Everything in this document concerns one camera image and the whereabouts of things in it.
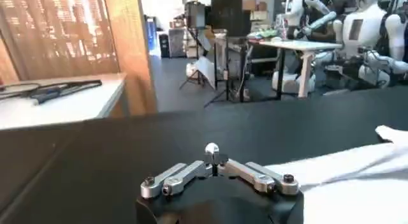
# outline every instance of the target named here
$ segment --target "desk leg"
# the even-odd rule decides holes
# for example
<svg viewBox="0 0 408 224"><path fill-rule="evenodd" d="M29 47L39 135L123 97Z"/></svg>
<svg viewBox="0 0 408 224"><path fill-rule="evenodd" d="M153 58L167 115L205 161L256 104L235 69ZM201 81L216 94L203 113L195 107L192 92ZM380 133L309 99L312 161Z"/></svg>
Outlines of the desk leg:
<svg viewBox="0 0 408 224"><path fill-rule="evenodd" d="M217 80L217 42L214 42L214 86L215 90L218 89L218 80Z"/></svg>
<svg viewBox="0 0 408 224"><path fill-rule="evenodd" d="M278 88L276 93L276 99L282 99L282 85L283 85L283 72L285 69L285 49L280 49L280 61L279 61L279 70L278 70Z"/></svg>
<svg viewBox="0 0 408 224"><path fill-rule="evenodd" d="M309 79L313 55L304 53L302 75L300 79L299 98L306 98L309 93Z"/></svg>
<svg viewBox="0 0 408 224"><path fill-rule="evenodd" d="M244 102L244 89L245 89L245 61L246 61L246 47L241 47L241 51L240 51L240 83L239 83L239 96L240 96L240 102L243 103Z"/></svg>

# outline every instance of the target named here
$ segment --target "box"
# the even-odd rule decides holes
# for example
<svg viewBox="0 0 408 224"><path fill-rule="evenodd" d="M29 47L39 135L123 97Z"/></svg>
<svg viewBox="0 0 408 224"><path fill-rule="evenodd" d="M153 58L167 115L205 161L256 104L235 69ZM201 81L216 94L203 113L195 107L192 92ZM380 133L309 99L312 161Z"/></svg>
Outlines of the box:
<svg viewBox="0 0 408 224"><path fill-rule="evenodd" d="M183 28L184 26L184 20L182 19L175 19L170 22L170 28Z"/></svg>
<svg viewBox="0 0 408 224"><path fill-rule="evenodd" d="M268 4L266 2L264 2L264 1L261 1L258 4L258 10L259 11L267 11L268 10Z"/></svg>
<svg viewBox="0 0 408 224"><path fill-rule="evenodd" d="M243 10L256 10L256 0L242 0Z"/></svg>
<svg viewBox="0 0 408 224"><path fill-rule="evenodd" d="M251 13L251 21L253 20L266 20L268 19L268 12L267 11L253 11Z"/></svg>

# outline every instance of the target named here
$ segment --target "table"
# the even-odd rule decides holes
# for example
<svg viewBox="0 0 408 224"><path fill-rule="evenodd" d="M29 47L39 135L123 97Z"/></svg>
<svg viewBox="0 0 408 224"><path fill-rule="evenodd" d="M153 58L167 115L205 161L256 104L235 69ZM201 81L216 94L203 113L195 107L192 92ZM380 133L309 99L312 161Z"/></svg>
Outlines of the table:
<svg viewBox="0 0 408 224"><path fill-rule="evenodd" d="M319 50L330 50L330 49L341 49L342 45L335 43L323 43L323 42L314 42L314 41L301 41L301 40L282 40L282 41L263 41L260 42L261 45L268 45L272 47L277 47L281 49L289 50L299 50L303 52L303 67L302 75L300 79L300 89L299 89L299 98L305 98L309 92L309 79L311 71L311 62L313 55L316 51ZM279 70L279 77L282 76L281 70ZM278 89L282 90L282 81L278 80Z"/></svg>
<svg viewBox="0 0 408 224"><path fill-rule="evenodd" d="M107 117L124 89L125 74L32 80L39 84L101 79L102 86L35 105L28 98L0 101L0 130Z"/></svg>
<svg viewBox="0 0 408 224"><path fill-rule="evenodd" d="M261 165L377 144L379 125L408 130L407 94L394 87L0 131L0 194L9 187L0 223L134 224L143 179L202 159L209 142Z"/></svg>

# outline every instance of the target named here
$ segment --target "black case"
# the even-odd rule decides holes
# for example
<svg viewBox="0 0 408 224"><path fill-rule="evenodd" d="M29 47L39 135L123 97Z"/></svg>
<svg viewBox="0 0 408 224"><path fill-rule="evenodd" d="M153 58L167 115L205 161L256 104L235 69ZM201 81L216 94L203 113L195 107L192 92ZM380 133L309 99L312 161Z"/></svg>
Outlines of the black case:
<svg viewBox="0 0 408 224"><path fill-rule="evenodd" d="M160 34L159 35L160 51L161 57L170 57L170 49L168 44L168 35Z"/></svg>

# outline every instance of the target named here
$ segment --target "wooden frame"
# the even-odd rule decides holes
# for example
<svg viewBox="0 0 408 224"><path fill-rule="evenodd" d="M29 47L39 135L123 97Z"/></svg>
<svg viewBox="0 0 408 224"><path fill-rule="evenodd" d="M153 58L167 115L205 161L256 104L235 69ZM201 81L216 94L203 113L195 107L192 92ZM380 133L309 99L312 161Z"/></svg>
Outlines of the wooden frame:
<svg viewBox="0 0 408 224"><path fill-rule="evenodd" d="M131 115L157 111L150 72L145 19L140 0L105 0L120 70L127 73Z"/></svg>

